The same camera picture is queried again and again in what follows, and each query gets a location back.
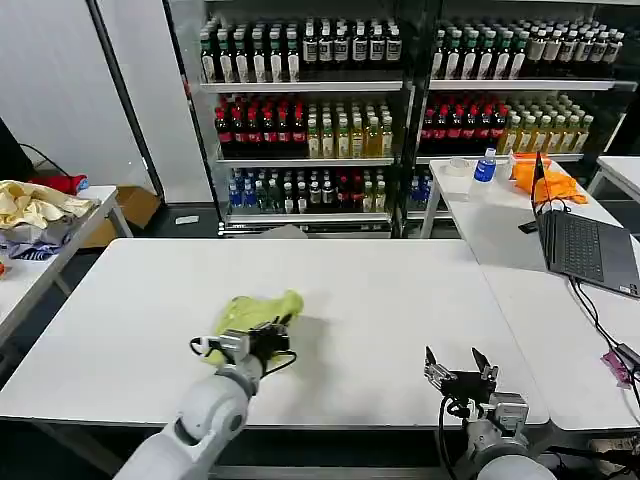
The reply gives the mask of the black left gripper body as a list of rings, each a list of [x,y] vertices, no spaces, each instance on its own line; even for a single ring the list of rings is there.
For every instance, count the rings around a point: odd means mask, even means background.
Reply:
[[[289,355],[290,337],[286,325],[264,323],[248,331],[249,354],[256,358]]]

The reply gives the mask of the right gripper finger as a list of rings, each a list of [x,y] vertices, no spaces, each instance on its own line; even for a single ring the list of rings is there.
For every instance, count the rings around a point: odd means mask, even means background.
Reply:
[[[435,388],[441,388],[444,381],[451,379],[451,372],[437,362],[429,346],[425,347],[423,374]]]
[[[472,348],[472,355],[479,371],[480,381],[484,383],[495,383],[499,367],[492,365],[488,358],[475,347]]]

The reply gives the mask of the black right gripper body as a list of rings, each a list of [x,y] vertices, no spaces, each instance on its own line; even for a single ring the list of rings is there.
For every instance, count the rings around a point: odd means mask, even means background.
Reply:
[[[496,391],[496,382],[481,382],[479,372],[453,371],[451,379],[444,381],[439,390],[444,397],[451,398],[461,405],[467,405],[470,400],[487,404],[490,396]]]

